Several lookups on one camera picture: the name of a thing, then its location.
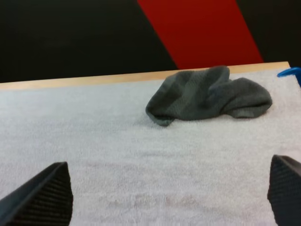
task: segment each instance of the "towel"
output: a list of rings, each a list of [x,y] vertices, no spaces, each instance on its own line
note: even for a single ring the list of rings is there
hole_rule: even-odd
[[[146,106],[147,115],[160,126],[174,119],[199,120],[228,114],[256,118],[272,105],[269,92],[246,78],[229,80],[226,66],[178,72],[165,79]]]
[[[70,226],[275,226],[272,156],[301,160],[301,89],[281,71],[230,75],[270,92],[261,117],[168,127],[145,113],[163,80],[0,91],[0,197],[67,161]]]

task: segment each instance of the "white towel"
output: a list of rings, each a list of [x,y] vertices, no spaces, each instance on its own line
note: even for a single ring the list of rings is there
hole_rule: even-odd
[[[281,70],[232,74],[271,94],[257,119],[154,124],[162,81],[0,92],[0,198],[56,161],[69,164],[71,226],[275,225],[273,154],[301,160],[301,89]]]

